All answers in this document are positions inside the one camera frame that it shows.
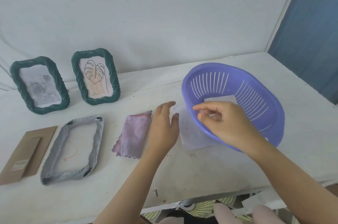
cardboard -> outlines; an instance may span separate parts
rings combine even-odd
[[[39,166],[42,162],[42,159],[46,153],[48,145],[52,140],[55,130],[57,126],[42,128],[38,130],[33,130],[26,132],[22,139],[24,138],[33,138],[33,137],[41,137],[40,143],[38,144],[36,151],[33,154],[33,157],[28,163],[26,171],[23,173],[22,177],[33,176],[37,173]]]
[[[41,137],[22,139],[0,173],[0,185],[20,181]]]
[[[0,185],[35,175],[57,126],[28,131],[0,173]]]

framed rose drawing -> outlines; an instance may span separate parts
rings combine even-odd
[[[69,106],[68,91],[51,59],[40,56],[15,61],[10,73],[30,111],[43,115]]]
[[[119,99],[120,84],[112,55],[106,49],[77,51],[72,57],[72,66],[85,102],[97,105]]]

purple plastic colander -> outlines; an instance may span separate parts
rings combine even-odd
[[[192,107],[204,102],[205,98],[235,95],[238,105],[263,137],[275,147],[281,143],[285,124],[281,103],[257,78],[243,69],[222,63],[200,64],[183,79],[182,95],[197,127],[214,140],[222,142],[197,119],[197,111]]]

forearm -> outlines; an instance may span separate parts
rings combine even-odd
[[[122,187],[93,224],[135,224],[147,198],[161,156],[145,152]]]
[[[338,223],[338,198],[274,146],[261,141],[248,153],[301,223]]]

silver wrapped frame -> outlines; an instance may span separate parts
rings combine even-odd
[[[96,131],[93,137],[93,148],[91,153],[89,154],[87,166],[74,172],[55,173],[56,163],[61,154],[62,145],[68,137],[69,130],[78,125],[90,124],[94,122],[96,123]],[[97,163],[97,155],[99,153],[103,129],[104,120],[100,115],[73,119],[65,124],[57,135],[57,138],[55,139],[49,155],[42,167],[42,171],[40,174],[41,183],[43,185],[51,185],[53,183],[58,183],[66,180],[79,180],[85,178],[88,174],[90,174]]]

